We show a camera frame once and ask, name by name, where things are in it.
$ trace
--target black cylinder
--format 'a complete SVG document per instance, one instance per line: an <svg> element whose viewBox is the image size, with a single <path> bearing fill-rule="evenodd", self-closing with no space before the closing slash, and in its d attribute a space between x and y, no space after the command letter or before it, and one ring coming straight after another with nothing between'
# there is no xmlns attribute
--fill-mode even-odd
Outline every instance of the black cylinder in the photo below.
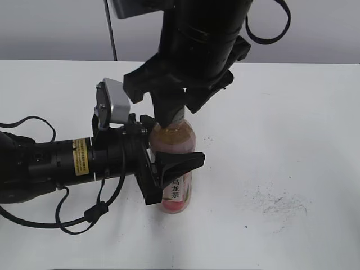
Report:
<svg viewBox="0 0 360 270"><path fill-rule="evenodd" d="M118 177L123 170L123 149L126 174L133 174L139 140L122 132L109 129L95 145L94 138L20 143L0 132L0 203L30 200L53 192L57 185Z"/></svg>
<svg viewBox="0 0 360 270"><path fill-rule="evenodd" d="M224 68L253 0L178 0L165 11L159 53L182 73L211 79Z"/></svg>

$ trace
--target gray wall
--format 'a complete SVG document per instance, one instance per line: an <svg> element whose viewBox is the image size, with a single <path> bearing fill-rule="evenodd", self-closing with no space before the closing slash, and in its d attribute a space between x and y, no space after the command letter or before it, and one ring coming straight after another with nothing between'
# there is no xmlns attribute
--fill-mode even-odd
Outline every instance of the gray wall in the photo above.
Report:
<svg viewBox="0 0 360 270"><path fill-rule="evenodd" d="M255 44L248 62L360 63L359 0L287 2L289 33L274 45ZM156 52L162 12L126 20L111 13L121 60L145 61ZM286 22L272 0L254 0L249 17L253 32L265 38ZM1 0L0 59L111 60L103 1Z"/></svg>

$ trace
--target yellow label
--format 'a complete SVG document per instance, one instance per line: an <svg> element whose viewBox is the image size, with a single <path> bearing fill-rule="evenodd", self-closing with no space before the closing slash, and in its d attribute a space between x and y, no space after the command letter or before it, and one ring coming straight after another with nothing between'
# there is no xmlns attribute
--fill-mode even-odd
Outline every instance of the yellow label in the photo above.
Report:
<svg viewBox="0 0 360 270"><path fill-rule="evenodd" d="M73 156L75 174L83 176L89 174L88 150L86 148L86 139L73 140Z"/></svg>

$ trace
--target white table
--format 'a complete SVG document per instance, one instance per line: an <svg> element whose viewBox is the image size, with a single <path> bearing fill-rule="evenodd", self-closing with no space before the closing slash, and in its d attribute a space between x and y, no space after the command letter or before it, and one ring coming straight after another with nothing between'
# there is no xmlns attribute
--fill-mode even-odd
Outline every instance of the white table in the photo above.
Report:
<svg viewBox="0 0 360 270"><path fill-rule="evenodd" d="M58 140L89 137L95 85L137 62L0 61L0 122L39 115ZM133 177L80 236L0 217L1 269L360 269L360 65L235 64L235 82L196 115L206 153L181 214L145 206ZM132 107L152 114L150 98ZM13 130L38 142L37 121ZM117 181L107 181L104 198ZM94 204L71 187L63 220ZM53 222L63 191L6 209Z"/></svg>

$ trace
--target iced tea bottle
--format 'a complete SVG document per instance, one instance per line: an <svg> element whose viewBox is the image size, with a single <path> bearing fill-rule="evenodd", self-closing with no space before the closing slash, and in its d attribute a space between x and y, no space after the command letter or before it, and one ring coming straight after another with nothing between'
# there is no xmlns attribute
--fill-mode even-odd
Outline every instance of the iced tea bottle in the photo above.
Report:
<svg viewBox="0 0 360 270"><path fill-rule="evenodd" d="M174 117L172 123L162 128L156 125L150 134L150 149L165 153L184 154L194 152L196 136L188 121L185 120L185 108ZM190 202L192 172L175 179L164 189L161 209L166 213L183 211Z"/></svg>

